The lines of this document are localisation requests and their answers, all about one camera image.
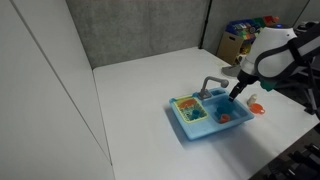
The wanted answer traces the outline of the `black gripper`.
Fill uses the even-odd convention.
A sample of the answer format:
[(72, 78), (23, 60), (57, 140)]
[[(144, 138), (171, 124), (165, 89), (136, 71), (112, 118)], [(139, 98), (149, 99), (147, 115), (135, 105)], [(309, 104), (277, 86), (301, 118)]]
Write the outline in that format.
[(259, 77), (248, 74), (245, 71), (240, 71), (237, 76), (237, 79), (238, 79), (238, 83), (235, 85), (235, 87), (232, 89), (231, 93), (229, 94), (230, 102), (233, 102), (247, 85), (252, 85), (256, 81), (258, 81)]

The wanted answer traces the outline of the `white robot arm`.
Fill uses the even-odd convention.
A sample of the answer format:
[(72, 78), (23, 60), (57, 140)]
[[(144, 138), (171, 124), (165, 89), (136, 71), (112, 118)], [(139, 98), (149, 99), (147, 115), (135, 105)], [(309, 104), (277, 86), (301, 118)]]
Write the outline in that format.
[(320, 53), (320, 24), (296, 35), (292, 28), (265, 27), (240, 63), (238, 83), (229, 94), (233, 102), (248, 86), (260, 81), (271, 91), (276, 84), (304, 70)]

